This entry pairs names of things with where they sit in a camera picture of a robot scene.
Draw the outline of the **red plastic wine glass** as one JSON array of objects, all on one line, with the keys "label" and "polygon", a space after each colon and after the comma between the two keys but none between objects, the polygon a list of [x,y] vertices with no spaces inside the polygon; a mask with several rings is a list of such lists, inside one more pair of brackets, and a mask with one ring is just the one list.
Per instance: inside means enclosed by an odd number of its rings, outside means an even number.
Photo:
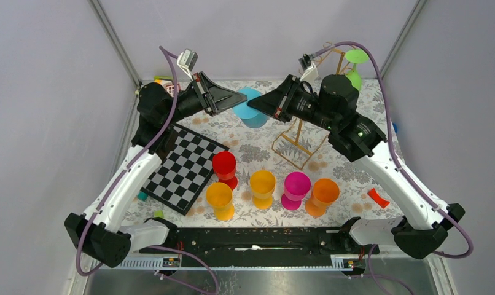
[{"label": "red plastic wine glass", "polygon": [[219,182],[226,184],[231,190],[236,189],[238,178],[236,177],[236,158],[228,151],[217,153],[212,158],[212,169]]}]

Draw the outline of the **gold wire glass rack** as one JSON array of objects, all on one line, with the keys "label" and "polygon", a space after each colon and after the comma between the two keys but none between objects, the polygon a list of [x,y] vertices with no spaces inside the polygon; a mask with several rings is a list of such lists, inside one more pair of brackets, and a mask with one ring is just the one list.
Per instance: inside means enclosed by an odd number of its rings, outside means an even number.
[{"label": "gold wire glass rack", "polygon": [[[335,74],[345,76],[352,67],[352,64],[349,64],[346,60],[345,54],[347,51],[357,48],[354,45],[350,45],[348,49],[342,50],[331,48],[331,46],[331,42],[326,42],[323,48],[328,49],[328,51],[320,55],[311,53],[299,59],[300,66],[302,67],[299,70],[301,79],[313,84],[319,77],[318,67],[320,67],[331,53],[339,54]],[[274,139],[271,149],[294,167],[302,170],[327,139],[328,135],[323,136],[320,140],[312,139],[312,134],[305,131],[305,121],[296,117],[291,126]]]}]

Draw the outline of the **green plastic wine glass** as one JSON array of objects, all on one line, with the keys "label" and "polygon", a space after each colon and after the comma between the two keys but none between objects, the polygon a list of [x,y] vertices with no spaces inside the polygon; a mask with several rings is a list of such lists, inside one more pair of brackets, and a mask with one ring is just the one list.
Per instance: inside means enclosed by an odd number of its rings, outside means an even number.
[{"label": "green plastic wine glass", "polygon": [[351,69],[345,74],[345,76],[349,79],[351,85],[355,89],[360,91],[362,85],[362,79],[361,79],[361,75],[357,70],[357,66],[369,61],[369,56],[365,51],[361,49],[352,49],[346,52],[345,58],[349,62],[349,64],[352,64]]}]

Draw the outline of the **blue plastic wine glass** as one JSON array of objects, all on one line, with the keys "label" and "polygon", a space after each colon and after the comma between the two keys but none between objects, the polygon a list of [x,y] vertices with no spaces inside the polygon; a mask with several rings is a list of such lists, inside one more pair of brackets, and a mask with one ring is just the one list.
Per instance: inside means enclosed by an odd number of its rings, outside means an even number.
[{"label": "blue plastic wine glass", "polygon": [[261,93],[250,87],[241,88],[238,92],[246,95],[247,101],[233,107],[234,114],[249,128],[263,127],[266,124],[268,117],[262,112],[248,106],[248,102],[261,96]]}]

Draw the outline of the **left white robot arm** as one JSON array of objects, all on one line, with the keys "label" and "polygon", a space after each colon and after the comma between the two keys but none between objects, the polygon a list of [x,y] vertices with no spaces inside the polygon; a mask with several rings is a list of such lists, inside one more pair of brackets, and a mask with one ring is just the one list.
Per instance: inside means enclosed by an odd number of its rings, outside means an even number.
[{"label": "left white robot arm", "polygon": [[109,267],[118,266],[130,252],[156,246],[169,253],[177,247],[174,225],[159,218],[123,226],[124,215],[149,176],[172,150],[177,133],[172,124],[200,111],[220,114],[246,102],[247,96],[221,87],[203,72],[194,74],[184,90],[172,94],[156,82],[138,93],[139,127],[127,154],[109,183],[83,213],[70,213],[64,226],[76,248],[76,269],[86,254]]}]

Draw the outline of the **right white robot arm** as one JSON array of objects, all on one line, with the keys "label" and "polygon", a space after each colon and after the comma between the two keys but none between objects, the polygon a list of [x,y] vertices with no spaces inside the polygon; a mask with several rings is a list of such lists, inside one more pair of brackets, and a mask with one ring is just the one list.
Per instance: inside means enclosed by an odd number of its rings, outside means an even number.
[{"label": "right white robot arm", "polygon": [[358,97],[344,75],[323,78],[318,92],[290,75],[248,105],[281,122],[297,117],[327,130],[332,147],[368,173],[401,209],[402,216],[395,219],[351,218],[341,228],[342,250],[355,253],[363,245],[377,244],[397,246],[415,259],[435,254],[465,211],[439,199],[411,174],[379,126],[357,112]]}]

